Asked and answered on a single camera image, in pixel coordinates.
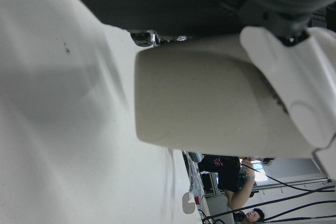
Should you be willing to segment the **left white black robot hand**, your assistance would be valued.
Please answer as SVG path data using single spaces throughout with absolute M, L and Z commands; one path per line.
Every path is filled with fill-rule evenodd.
M 206 154 L 312 158 L 335 177 L 335 0 L 80 0 L 144 47 L 137 137 Z

